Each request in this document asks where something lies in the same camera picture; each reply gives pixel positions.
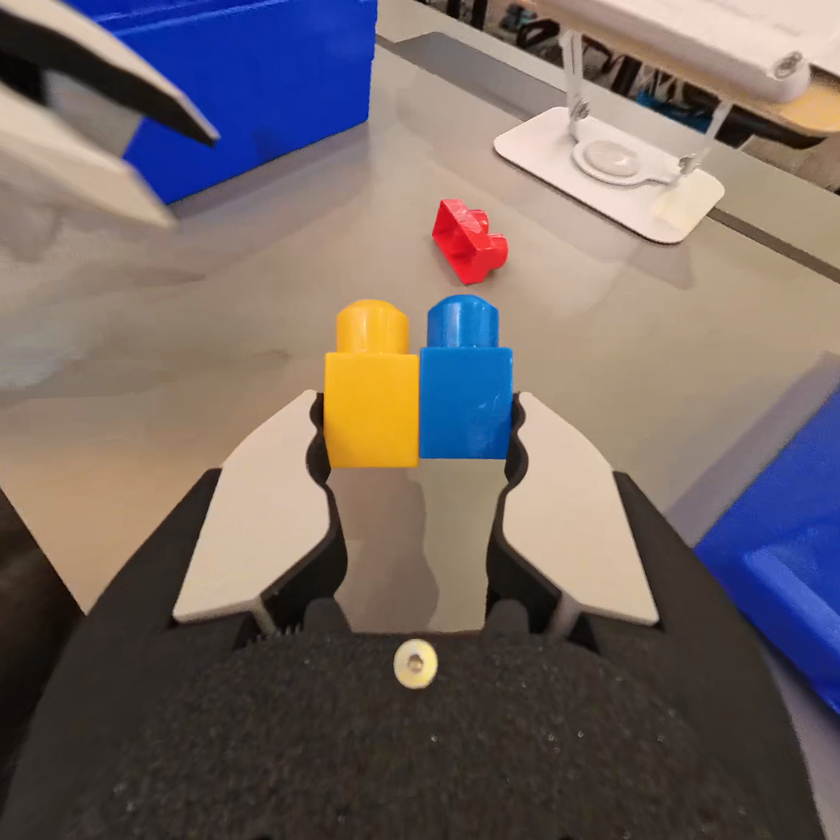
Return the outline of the grey desk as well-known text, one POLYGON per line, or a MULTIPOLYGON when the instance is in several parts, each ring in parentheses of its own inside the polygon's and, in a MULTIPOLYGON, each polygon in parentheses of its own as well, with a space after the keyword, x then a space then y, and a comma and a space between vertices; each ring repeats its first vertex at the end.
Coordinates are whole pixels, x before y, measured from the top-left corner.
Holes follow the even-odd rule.
POLYGON ((838 380, 838 199, 717 148, 722 208, 648 244, 491 149, 561 83, 382 2, 365 125, 186 199, 176 231, 68 218, 39 262, 2 256, 2 488, 82 609, 205 469, 321 387, 345 305, 390 301, 424 344, 459 290, 429 235, 443 197, 508 236, 481 293, 517 387, 699 538, 838 380))

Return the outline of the blue plastic bin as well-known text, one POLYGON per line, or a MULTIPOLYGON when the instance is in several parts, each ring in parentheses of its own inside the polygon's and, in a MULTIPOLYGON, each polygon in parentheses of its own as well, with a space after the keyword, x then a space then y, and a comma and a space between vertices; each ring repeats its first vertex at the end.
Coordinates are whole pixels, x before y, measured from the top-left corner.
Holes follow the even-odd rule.
POLYGON ((839 712, 839 393, 695 548, 749 622, 839 712))
POLYGON ((123 159, 167 204, 369 117, 376 1, 69 1, 180 88, 214 147, 144 119, 123 159))

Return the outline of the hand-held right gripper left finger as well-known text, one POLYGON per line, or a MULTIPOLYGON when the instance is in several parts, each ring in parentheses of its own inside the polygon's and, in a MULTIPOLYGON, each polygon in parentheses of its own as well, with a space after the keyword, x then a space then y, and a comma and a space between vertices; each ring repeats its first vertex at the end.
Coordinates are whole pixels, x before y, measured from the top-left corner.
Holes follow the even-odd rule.
POLYGON ((301 627, 331 599, 348 553, 323 434, 322 394, 304 391, 225 459, 172 616, 248 615, 263 634, 301 627))

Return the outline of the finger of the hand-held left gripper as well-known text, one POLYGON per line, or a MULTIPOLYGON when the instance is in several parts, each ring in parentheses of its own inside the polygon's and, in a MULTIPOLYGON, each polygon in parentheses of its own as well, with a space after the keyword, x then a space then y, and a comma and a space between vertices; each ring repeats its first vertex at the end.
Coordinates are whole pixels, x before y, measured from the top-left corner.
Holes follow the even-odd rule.
POLYGON ((175 220, 123 159, 143 115, 60 73, 46 103, 2 82, 2 230, 51 230, 69 212, 172 228, 175 220))
POLYGON ((69 77, 126 109, 214 146, 215 127, 167 77, 119 38, 64 2, 1 2, 2 58, 34 77, 69 77))

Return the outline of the person's dark clothing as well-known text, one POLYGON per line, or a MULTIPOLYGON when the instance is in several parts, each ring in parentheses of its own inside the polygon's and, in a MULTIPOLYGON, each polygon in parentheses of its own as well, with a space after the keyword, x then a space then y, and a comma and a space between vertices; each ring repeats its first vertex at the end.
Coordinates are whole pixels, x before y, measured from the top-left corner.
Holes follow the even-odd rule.
POLYGON ((82 611, 1 494, 1 802, 49 676, 82 611))

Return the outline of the red two-stud block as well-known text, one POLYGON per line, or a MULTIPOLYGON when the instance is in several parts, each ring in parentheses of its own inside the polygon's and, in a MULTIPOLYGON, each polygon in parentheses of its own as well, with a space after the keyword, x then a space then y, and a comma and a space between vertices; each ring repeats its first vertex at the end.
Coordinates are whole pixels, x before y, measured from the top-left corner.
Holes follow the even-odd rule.
POLYGON ((505 236, 490 231, 485 211, 470 208, 459 199, 441 200, 432 238, 464 286, 484 282, 508 262, 505 236))

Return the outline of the blue toy block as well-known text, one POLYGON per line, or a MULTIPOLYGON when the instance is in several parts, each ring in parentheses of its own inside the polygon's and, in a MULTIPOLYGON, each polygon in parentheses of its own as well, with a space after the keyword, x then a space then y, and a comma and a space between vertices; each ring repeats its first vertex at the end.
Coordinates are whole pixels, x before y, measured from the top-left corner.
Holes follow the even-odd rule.
POLYGON ((498 309, 471 294, 434 305, 420 352, 420 458, 505 460, 512 396, 512 351, 499 344, 498 309))

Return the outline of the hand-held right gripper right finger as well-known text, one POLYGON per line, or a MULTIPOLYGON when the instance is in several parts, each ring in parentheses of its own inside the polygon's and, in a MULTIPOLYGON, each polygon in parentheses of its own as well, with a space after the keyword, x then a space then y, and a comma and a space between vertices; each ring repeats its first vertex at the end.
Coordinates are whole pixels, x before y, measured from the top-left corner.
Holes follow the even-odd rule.
POLYGON ((659 612, 614 470, 530 392, 513 396, 503 487, 486 552, 486 619, 516 602, 533 634, 583 616, 655 627, 659 612))

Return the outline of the yellow one-stud block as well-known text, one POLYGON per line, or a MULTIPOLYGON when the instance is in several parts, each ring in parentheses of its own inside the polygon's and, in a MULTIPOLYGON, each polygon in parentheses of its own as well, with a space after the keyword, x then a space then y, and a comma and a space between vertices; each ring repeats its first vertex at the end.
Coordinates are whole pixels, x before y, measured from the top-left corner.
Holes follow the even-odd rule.
POLYGON ((410 322, 387 301, 355 301, 336 318, 324 357, 323 434, 333 469, 414 468, 419 356, 410 322))

